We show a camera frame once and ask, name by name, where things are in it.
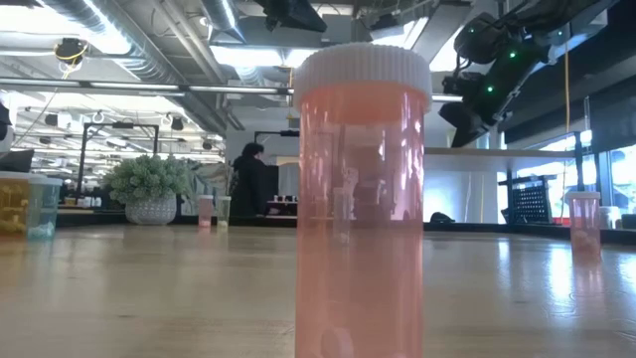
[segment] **green plant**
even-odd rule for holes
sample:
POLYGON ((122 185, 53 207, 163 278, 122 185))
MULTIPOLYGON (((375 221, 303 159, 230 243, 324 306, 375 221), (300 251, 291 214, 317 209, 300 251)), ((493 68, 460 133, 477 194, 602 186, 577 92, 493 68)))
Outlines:
POLYGON ((188 167, 174 156, 125 159, 104 177, 112 187, 110 198, 121 204, 188 194, 188 167))

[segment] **white planter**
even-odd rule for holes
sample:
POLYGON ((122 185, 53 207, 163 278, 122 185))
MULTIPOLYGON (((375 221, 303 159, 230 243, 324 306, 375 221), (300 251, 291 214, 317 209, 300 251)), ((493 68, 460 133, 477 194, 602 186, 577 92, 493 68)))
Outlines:
POLYGON ((166 225, 175 220, 177 198, 168 195, 163 199, 153 199, 126 204, 126 219, 139 225, 166 225))

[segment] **shelf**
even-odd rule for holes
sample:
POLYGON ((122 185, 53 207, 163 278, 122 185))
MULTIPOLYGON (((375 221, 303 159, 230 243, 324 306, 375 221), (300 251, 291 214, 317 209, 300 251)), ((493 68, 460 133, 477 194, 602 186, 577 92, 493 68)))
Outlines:
POLYGON ((506 172, 573 158, 573 151, 425 148, 424 170, 506 172))

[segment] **potted plant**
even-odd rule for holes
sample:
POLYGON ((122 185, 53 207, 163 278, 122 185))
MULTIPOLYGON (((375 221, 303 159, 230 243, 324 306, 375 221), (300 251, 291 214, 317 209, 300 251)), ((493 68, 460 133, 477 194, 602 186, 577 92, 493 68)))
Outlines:
POLYGON ((174 156, 143 155, 123 160, 104 181, 110 198, 126 205, 126 218, 140 225, 165 225, 177 214, 177 194, 186 194, 187 166, 174 156))

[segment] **dark jacket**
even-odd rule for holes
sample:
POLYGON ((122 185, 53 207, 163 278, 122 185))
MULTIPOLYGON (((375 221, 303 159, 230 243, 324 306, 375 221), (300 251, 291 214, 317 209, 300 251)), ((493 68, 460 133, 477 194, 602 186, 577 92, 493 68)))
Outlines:
POLYGON ((232 191, 230 215, 233 217, 253 217, 264 215, 267 198, 265 196, 266 166, 250 156, 240 156, 233 165, 237 183, 232 191))

